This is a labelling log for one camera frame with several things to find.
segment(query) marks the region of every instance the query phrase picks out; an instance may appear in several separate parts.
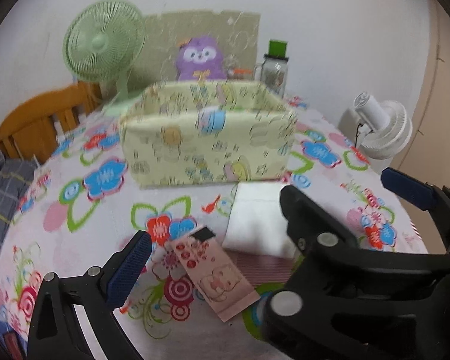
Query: gray plaid cloth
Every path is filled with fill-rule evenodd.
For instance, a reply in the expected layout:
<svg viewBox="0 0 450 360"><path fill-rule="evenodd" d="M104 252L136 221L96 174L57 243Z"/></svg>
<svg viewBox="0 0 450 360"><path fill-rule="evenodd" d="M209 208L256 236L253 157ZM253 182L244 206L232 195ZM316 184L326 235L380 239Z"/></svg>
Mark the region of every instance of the gray plaid cloth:
<svg viewBox="0 0 450 360"><path fill-rule="evenodd" d="M0 151L0 249L18 202L34 180L36 164L5 159Z"/></svg>

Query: wooden chair backrest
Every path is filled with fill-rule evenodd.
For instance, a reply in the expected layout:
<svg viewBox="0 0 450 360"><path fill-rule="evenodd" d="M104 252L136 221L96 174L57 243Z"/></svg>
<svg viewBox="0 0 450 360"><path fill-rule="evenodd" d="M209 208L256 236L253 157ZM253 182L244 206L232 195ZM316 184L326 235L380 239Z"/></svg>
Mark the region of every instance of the wooden chair backrest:
<svg viewBox="0 0 450 360"><path fill-rule="evenodd" d="M0 150L10 158L31 160L34 156L43 164L58 144L52 116L60 122L63 132L79 124L77 107L90 114L99 105L97 84L78 82L58 91L42 93L20 104L0 125Z"/></svg>

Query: green fan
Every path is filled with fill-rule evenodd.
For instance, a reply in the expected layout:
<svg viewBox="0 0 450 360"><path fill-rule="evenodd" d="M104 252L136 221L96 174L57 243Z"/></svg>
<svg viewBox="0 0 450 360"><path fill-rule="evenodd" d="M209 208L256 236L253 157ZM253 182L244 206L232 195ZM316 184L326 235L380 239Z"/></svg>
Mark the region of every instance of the green fan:
<svg viewBox="0 0 450 360"><path fill-rule="evenodd" d="M141 12L126 0L103 0L85 8L63 40L63 57L82 81L116 80L116 96L107 115L121 115L137 99L128 94L130 68L145 40Z"/></svg>

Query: pink tissue packet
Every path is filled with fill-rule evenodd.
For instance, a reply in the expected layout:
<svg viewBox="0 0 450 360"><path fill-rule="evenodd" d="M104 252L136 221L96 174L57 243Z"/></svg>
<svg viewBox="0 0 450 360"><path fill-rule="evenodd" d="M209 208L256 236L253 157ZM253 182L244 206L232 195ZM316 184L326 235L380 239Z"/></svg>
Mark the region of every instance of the pink tissue packet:
<svg viewBox="0 0 450 360"><path fill-rule="evenodd" d="M260 299L207 227L197 227L171 245L197 290L223 322Z"/></svg>

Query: blue gripper pad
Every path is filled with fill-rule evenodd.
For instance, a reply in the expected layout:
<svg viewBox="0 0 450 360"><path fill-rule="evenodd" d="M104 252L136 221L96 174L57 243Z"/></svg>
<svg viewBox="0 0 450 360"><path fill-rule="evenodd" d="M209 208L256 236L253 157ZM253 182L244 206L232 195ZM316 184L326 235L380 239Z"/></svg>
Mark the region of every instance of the blue gripper pad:
<svg viewBox="0 0 450 360"><path fill-rule="evenodd" d="M106 288L109 310L123 306L151 253L150 234L138 231L122 251L114 253L107 261L101 287Z"/></svg>
<svg viewBox="0 0 450 360"><path fill-rule="evenodd" d="M392 168L382 171L382 184L389 191L405 199L422 211L428 211L437 205L437 196L430 185Z"/></svg>

